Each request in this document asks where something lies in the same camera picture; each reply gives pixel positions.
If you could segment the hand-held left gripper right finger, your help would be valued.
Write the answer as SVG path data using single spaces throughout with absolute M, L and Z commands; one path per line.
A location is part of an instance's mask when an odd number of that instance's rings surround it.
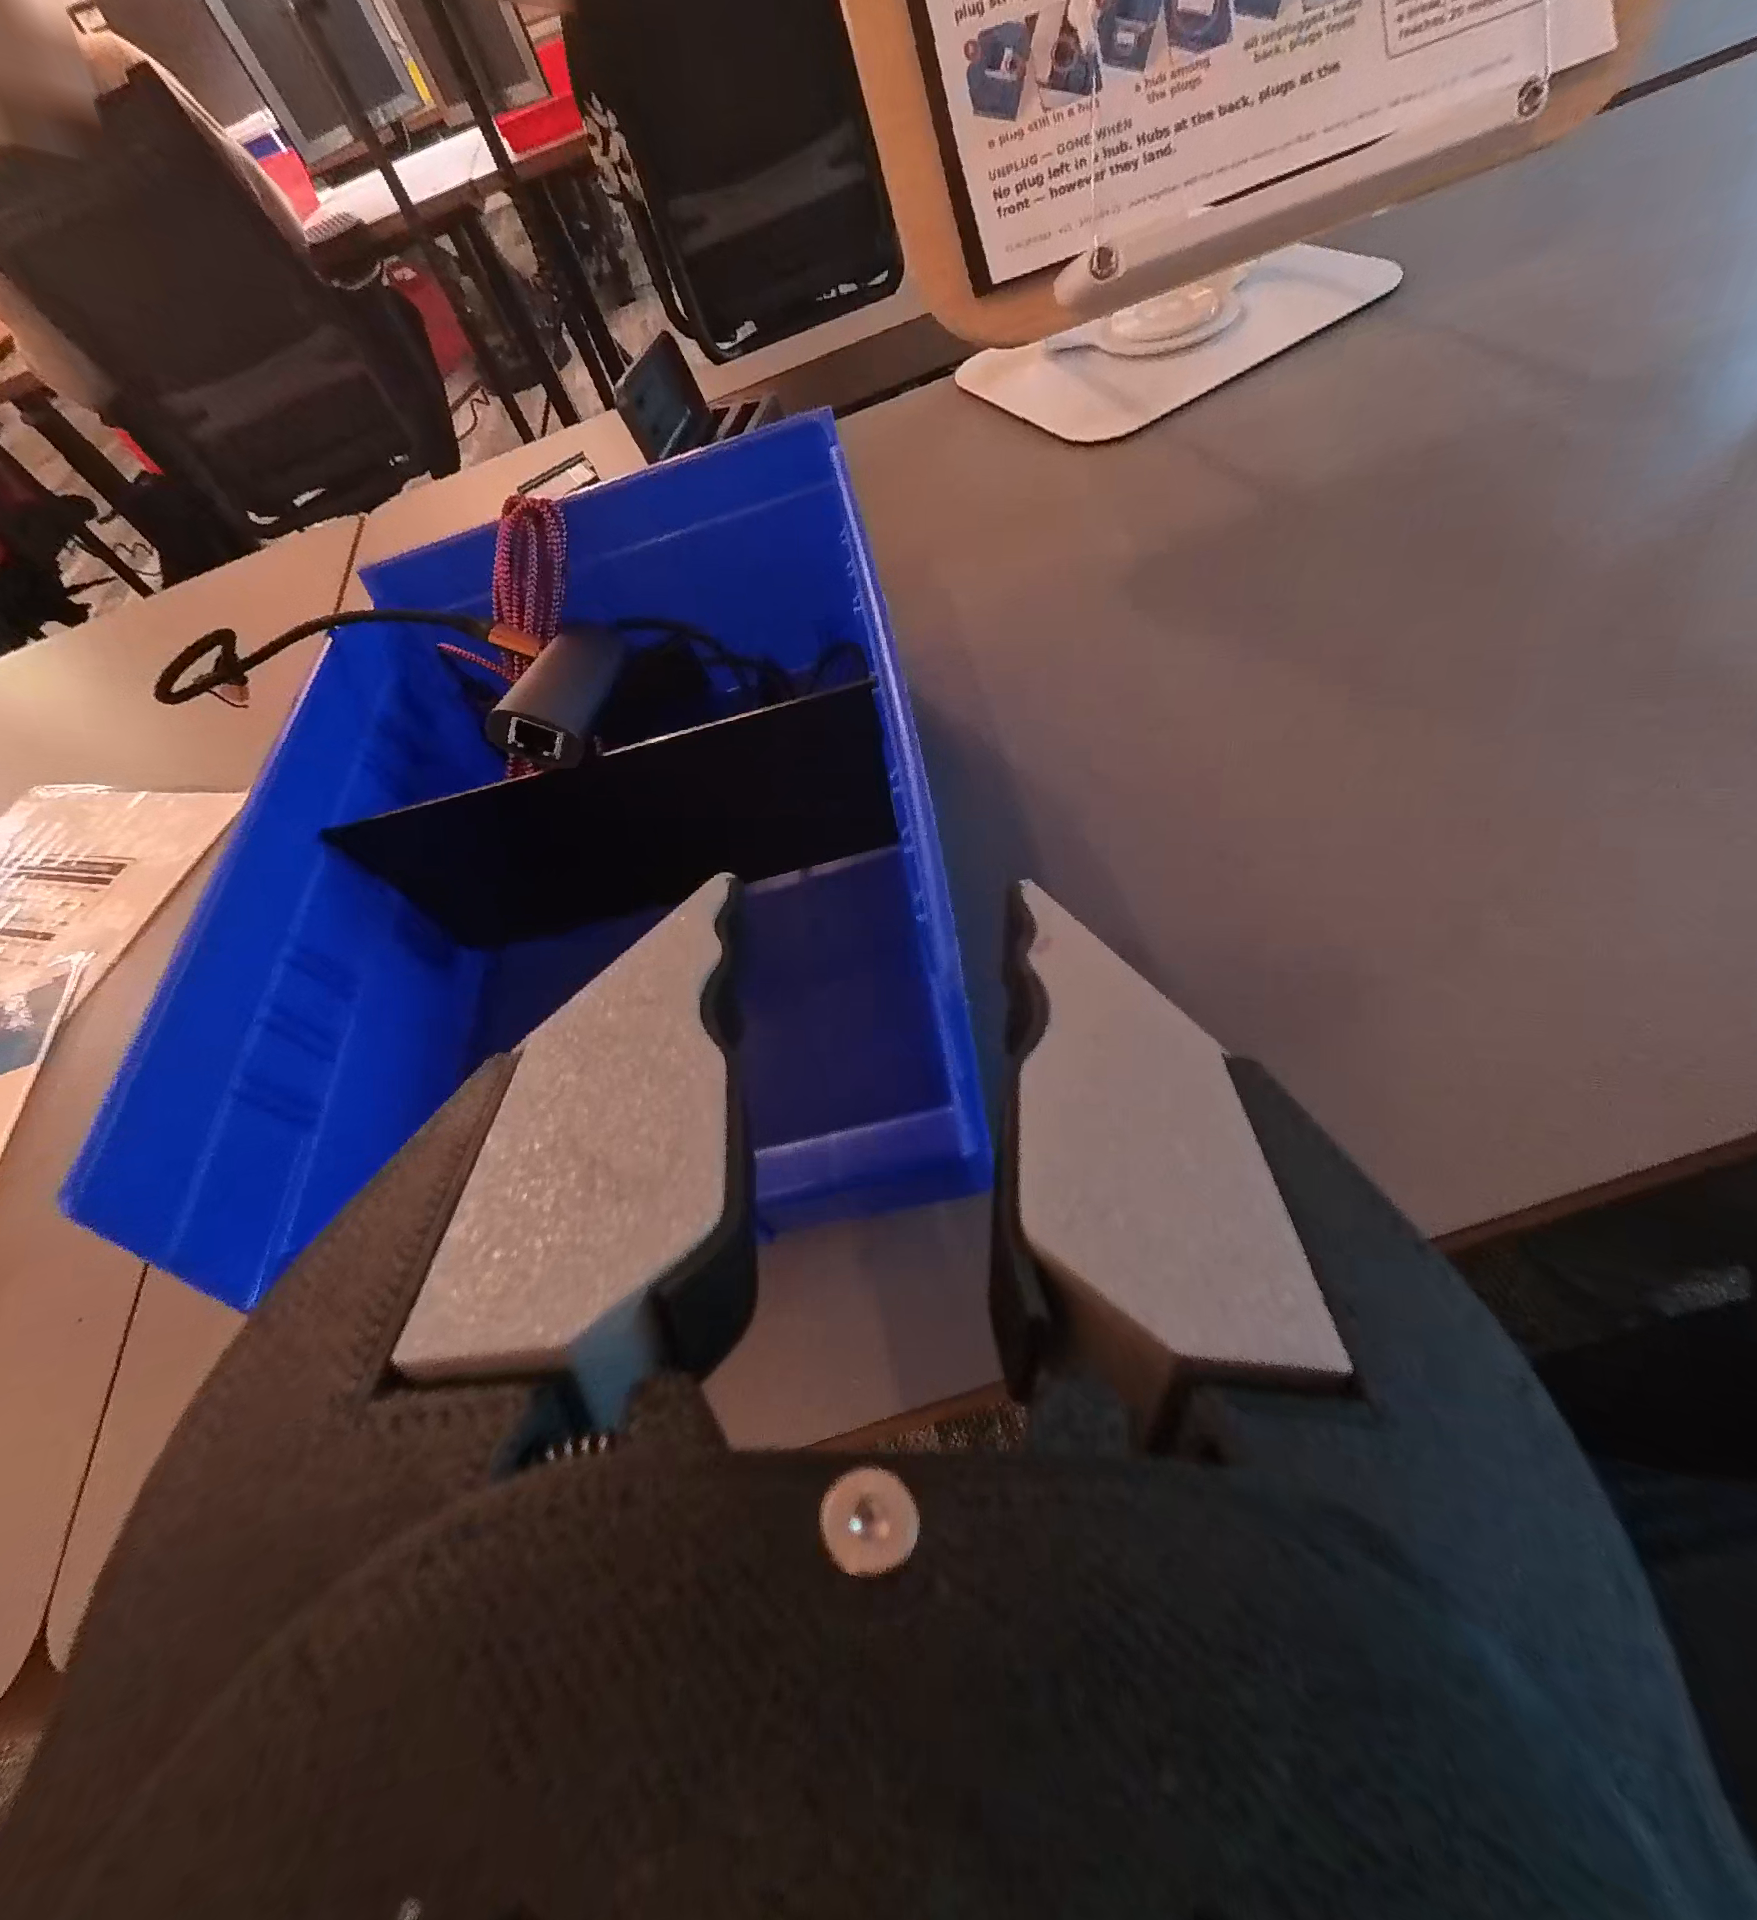
M 1353 1387 L 1227 1048 L 1034 880 L 1009 890 L 1002 958 L 986 1307 L 1013 1398 Z

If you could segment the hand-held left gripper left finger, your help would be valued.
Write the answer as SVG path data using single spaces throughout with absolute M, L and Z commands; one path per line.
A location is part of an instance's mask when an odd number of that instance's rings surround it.
M 510 1057 L 389 1378 L 553 1384 L 616 1428 L 651 1380 L 710 1375 L 759 1297 L 735 934 L 710 875 Z

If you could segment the blue plastic storage bin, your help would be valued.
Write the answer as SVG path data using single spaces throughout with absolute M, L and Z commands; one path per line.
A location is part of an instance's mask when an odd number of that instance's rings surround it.
M 989 1185 L 939 826 L 837 422 L 789 418 L 564 503 L 567 610 L 658 616 L 795 699 L 874 679 L 899 843 L 742 881 L 738 1059 L 766 1236 Z M 691 727 L 748 707 L 712 662 Z M 321 828 L 496 783 L 474 676 L 401 625 L 314 664 L 61 1192 L 80 1226 L 223 1302 L 282 1270 L 489 1056 L 660 914 L 455 943 Z

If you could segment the grey usb hub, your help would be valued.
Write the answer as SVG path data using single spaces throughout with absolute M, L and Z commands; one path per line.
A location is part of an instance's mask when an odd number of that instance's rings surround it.
M 624 635 L 611 625 L 559 627 L 486 714 L 486 742 L 536 771 L 582 766 L 627 655 Z

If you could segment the thin black cable orange plugs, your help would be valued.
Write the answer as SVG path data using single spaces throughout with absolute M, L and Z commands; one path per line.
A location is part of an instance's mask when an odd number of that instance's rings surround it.
M 492 653 L 532 660 L 543 641 L 499 620 L 482 620 L 458 611 L 424 607 L 366 607 L 319 613 L 296 621 L 282 631 L 246 645 L 238 631 L 219 625 L 195 635 L 160 669 L 152 683 L 157 706 L 179 707 L 195 699 L 232 695 L 240 706 L 248 701 L 249 674 L 265 662 L 311 638 L 332 638 L 358 625 L 408 625 L 455 634 Z

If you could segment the black bin divider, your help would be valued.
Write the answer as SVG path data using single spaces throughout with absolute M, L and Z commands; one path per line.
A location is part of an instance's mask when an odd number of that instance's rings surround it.
M 457 946 L 510 948 L 895 848 L 887 738 L 879 682 L 840 683 L 319 840 Z

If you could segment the barcode paper sheet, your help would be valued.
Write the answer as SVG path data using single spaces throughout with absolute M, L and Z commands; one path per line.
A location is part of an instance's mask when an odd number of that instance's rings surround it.
M 216 848 L 244 789 L 39 783 L 0 814 L 0 995 L 91 994 Z

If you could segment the small black device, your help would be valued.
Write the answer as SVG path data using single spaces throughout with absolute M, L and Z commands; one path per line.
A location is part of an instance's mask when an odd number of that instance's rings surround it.
M 707 400 L 671 329 L 658 331 L 621 376 L 614 410 L 646 465 L 735 441 L 784 416 L 775 395 Z

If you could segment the black office chair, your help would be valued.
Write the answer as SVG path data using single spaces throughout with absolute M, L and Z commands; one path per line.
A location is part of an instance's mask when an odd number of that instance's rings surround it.
M 900 289 L 839 1 L 572 1 L 559 20 L 598 178 L 708 361 Z
M 414 306 L 330 277 L 157 61 L 108 30 L 76 41 L 90 108 L 0 139 L 0 319 L 31 374 L 154 463 L 214 563 L 457 473 Z

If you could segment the tan display board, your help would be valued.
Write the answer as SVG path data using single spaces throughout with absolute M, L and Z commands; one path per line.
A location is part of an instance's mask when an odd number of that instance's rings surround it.
M 1420 147 L 1420 129 L 1388 136 L 1362 153 L 1313 166 L 1296 180 L 1176 219 L 1169 253 L 1142 263 L 1125 260 L 1105 277 L 1071 263 L 979 292 L 959 218 L 965 189 L 944 168 L 932 84 L 920 61 L 911 5 L 842 5 L 912 288 L 950 335 L 1006 350 L 1171 292 L 1179 280 L 1205 280 L 1293 244 L 1316 241 L 1550 147 L 1611 102 L 1632 61 L 1648 50 L 1668 5 L 1619 1 L 1611 10 L 1612 52 L 1555 75 L 1544 104 L 1531 116 L 1448 145 Z

